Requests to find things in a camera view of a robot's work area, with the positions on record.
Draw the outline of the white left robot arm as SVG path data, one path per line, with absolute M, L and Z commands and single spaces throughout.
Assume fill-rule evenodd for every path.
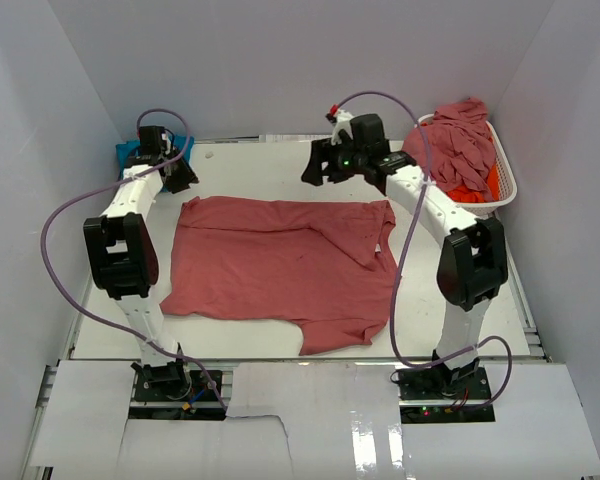
M 104 212 L 84 222 L 91 273 L 96 287 L 105 291 L 124 313 L 129 327 L 141 335 L 141 361 L 134 363 L 140 384 L 170 400 L 186 398 L 191 374 L 182 360 L 179 343 L 164 329 L 164 316 L 152 293 L 159 279 L 159 260 L 146 218 L 163 189 L 178 193 L 198 181 L 162 126 L 138 129 L 139 147 L 126 158 L 120 186 Z

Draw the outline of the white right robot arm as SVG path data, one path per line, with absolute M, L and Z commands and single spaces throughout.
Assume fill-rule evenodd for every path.
M 356 175 L 377 188 L 422 226 L 440 248 L 436 282 L 445 299 L 440 340 L 430 362 L 411 364 L 412 373 L 431 373 L 433 390 L 452 399 L 464 391 L 479 367 L 479 337 L 492 300 L 508 280 L 503 225 L 481 219 L 461 208 L 434 183 L 428 137 L 419 133 L 425 164 L 404 151 L 394 151 L 376 114 L 354 116 L 339 106 L 326 115 L 330 138 L 311 143 L 303 182 L 320 186 L 341 183 Z

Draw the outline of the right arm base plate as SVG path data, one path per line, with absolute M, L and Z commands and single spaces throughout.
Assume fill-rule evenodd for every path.
M 432 369 L 397 369 L 390 381 L 398 387 L 400 417 L 403 425 L 442 425 L 493 423 L 494 407 L 483 406 L 491 399 L 491 388 L 484 367 L 445 385 Z

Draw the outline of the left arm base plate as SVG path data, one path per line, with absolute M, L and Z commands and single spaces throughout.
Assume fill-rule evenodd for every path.
M 224 374 L 210 370 L 211 380 L 200 370 L 189 370 L 189 379 L 180 386 L 160 388 L 139 374 L 134 379 L 128 410 L 130 420 L 223 421 L 224 408 L 217 401 L 211 383 L 222 392 Z

